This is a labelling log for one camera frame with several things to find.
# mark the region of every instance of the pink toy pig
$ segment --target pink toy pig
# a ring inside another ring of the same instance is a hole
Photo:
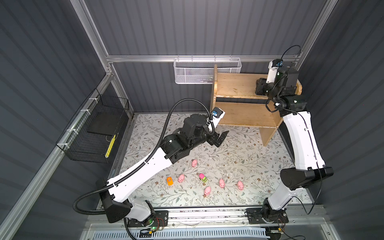
[[[197,166],[197,159],[194,159],[193,161],[192,161],[192,167],[196,167]]]
[[[211,193],[211,187],[208,186],[208,187],[204,190],[204,196],[208,196],[210,193]]]
[[[218,185],[221,187],[221,188],[224,188],[225,186],[225,182],[223,179],[220,179],[219,182],[218,182]]]
[[[242,181],[238,181],[237,182],[237,187],[239,188],[239,190],[243,190],[244,189],[244,184]]]
[[[183,181],[184,181],[184,178],[185,178],[184,174],[181,174],[181,175],[179,176],[178,182],[183,182]]]

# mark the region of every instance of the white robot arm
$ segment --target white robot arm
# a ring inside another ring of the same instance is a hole
[[[257,80],[255,93],[266,95],[268,101],[274,102],[275,110],[272,112],[279,110],[295,155],[295,167],[280,171],[280,185],[263,203],[263,219],[275,222],[277,217],[285,215],[285,206],[293,197],[309,185],[332,176],[333,170],[325,166],[317,148],[306,99],[295,95],[298,71],[283,67],[282,59],[275,59],[269,65],[268,77]]]
[[[112,223],[127,217],[148,225],[154,218],[153,208],[148,201],[130,197],[132,192],[156,173],[188,156],[193,148],[205,141],[219,147],[228,131],[219,135],[212,131],[212,125],[216,127],[224,115],[225,112],[220,108],[213,109],[212,120],[201,114],[192,114],[184,119],[182,128],[164,137],[154,154],[148,154],[125,172],[108,179],[107,182],[101,181],[99,183],[101,187],[103,185],[108,187],[107,191],[100,193],[108,221]]]

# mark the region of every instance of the orange toy car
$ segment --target orange toy car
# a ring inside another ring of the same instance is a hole
[[[173,184],[173,180],[171,177],[167,177],[167,183],[169,186],[171,186]]]

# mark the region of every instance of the black wire mesh basket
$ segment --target black wire mesh basket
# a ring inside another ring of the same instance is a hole
[[[70,131],[67,141],[56,145],[71,160],[108,163],[129,120],[128,110],[128,99],[98,95],[88,109],[81,110],[84,113],[78,123],[71,129],[67,126],[62,134]]]

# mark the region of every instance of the white wire mesh basket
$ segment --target white wire mesh basket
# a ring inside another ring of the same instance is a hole
[[[214,67],[217,64],[218,73],[240,73],[241,61],[239,58],[230,61],[186,62],[175,58],[175,82],[177,84],[212,84]]]

